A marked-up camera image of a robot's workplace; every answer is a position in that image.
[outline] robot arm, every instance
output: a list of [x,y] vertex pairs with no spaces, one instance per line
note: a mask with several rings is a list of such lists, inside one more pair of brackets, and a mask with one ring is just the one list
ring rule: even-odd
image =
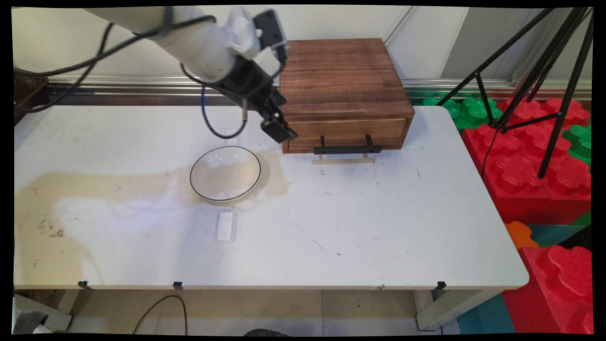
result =
[[[167,10],[167,7],[87,8],[90,13],[135,34],[162,27],[166,15],[172,16],[174,24],[204,15],[195,6],[174,6],[171,13]],[[150,39],[199,76],[206,86],[240,107],[259,112],[264,119],[261,129],[276,142],[296,138],[280,110],[286,99],[273,86],[273,77],[252,60],[269,47],[282,66],[286,62],[286,35],[275,11],[267,10],[252,18],[245,8],[236,6],[224,27],[205,21]]]

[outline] wooden box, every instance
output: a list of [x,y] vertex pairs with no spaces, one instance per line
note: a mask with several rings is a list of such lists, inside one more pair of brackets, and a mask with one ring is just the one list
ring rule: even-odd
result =
[[401,149],[415,111],[381,39],[288,42],[280,91],[285,119],[299,135],[284,153],[321,146]]

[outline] tiled floor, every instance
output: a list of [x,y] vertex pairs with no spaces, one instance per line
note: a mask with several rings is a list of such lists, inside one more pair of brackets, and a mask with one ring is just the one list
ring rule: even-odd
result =
[[[82,291],[71,333],[133,332],[155,302],[174,290]],[[242,336],[265,328],[289,336],[439,335],[419,332],[411,291],[183,290],[190,335]],[[183,335],[176,298],[164,300],[142,321],[138,334]],[[456,320],[444,334],[458,334]]]

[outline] wooden drawer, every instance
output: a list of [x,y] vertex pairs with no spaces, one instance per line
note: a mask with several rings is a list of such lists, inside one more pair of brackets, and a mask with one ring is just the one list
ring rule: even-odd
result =
[[383,149],[400,149],[410,125],[410,119],[294,122],[290,127],[299,134],[293,141],[282,144],[284,153],[312,153],[319,147],[320,136],[326,146],[365,146],[366,134],[373,144]]
[[381,39],[288,42],[280,74],[282,106],[299,135],[284,153],[312,153],[322,146],[366,146],[366,135],[383,149],[400,149],[415,115]]

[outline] drawer handle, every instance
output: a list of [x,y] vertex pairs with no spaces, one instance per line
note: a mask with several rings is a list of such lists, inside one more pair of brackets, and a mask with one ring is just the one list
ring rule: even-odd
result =
[[320,136],[321,147],[314,147],[313,153],[320,154],[367,154],[380,153],[381,146],[374,146],[370,135],[366,135],[366,146],[332,146],[327,147],[324,143],[324,136]]

